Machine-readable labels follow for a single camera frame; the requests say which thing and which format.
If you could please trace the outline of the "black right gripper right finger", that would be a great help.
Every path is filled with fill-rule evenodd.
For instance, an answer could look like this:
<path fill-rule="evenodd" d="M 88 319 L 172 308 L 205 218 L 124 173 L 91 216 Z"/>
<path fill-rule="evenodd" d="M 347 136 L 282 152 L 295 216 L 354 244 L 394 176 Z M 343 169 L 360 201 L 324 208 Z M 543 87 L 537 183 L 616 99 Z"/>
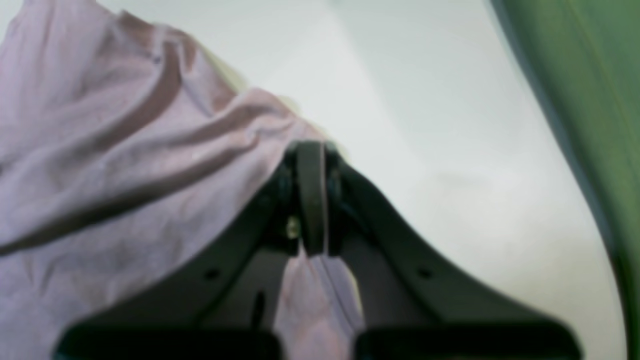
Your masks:
<path fill-rule="evenodd" d="M 354 360 L 580 360 L 562 322 L 491 289 L 422 239 L 325 146 L 327 252 L 355 277 Z"/>

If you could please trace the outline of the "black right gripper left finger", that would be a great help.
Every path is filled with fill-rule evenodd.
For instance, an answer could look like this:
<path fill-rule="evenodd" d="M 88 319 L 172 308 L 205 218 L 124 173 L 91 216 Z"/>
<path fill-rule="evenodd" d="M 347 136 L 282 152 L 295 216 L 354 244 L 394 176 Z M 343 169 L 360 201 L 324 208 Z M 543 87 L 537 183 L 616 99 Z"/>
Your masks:
<path fill-rule="evenodd" d="M 149 289 L 71 326 L 55 360 L 283 360 L 273 326 L 288 260 L 325 250 L 325 146 L 290 144 L 206 248 Z"/>

